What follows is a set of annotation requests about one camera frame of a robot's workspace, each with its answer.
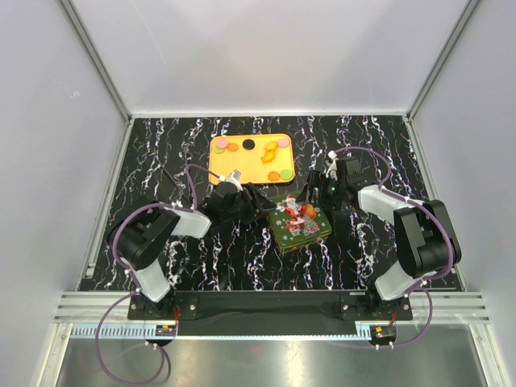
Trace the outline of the gold tin lid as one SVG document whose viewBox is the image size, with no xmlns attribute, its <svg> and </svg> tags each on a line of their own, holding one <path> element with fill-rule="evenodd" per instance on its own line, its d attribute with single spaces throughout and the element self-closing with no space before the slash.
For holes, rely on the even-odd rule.
<svg viewBox="0 0 516 387">
<path fill-rule="evenodd" d="M 298 202 L 297 195 L 289 193 L 271 198 L 276 208 L 268 212 L 267 219 L 281 254 L 321 243 L 332 232 L 323 210 L 309 202 Z"/>
</svg>

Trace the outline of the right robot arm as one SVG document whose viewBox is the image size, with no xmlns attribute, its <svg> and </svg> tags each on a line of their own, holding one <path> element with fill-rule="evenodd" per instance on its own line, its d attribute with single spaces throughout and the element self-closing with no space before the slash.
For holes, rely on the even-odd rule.
<svg viewBox="0 0 516 387">
<path fill-rule="evenodd" d="M 440 200 L 419 201 L 374 184 L 355 157 L 330 162 L 326 171 L 311 171 L 298 201 L 327 210 L 344 203 L 373 214 L 393 226 L 397 260 L 374 282 L 366 310 L 387 318 L 394 300 L 445 277 L 462 259 L 462 251 L 447 207 Z"/>
</svg>

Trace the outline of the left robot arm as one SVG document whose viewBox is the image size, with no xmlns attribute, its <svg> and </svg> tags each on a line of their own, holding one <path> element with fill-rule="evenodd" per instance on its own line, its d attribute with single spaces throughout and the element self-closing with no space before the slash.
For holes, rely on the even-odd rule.
<svg viewBox="0 0 516 387">
<path fill-rule="evenodd" d="M 202 200 L 198 210 L 144 198 L 114 223 L 106 242 L 114 262 L 133 280 L 136 292 L 147 298 L 146 310 L 164 319 L 173 312 L 174 300 L 159 255 L 171 236 L 203 239 L 225 223 L 253 223 L 276 208 L 253 184 L 224 181 Z"/>
</svg>

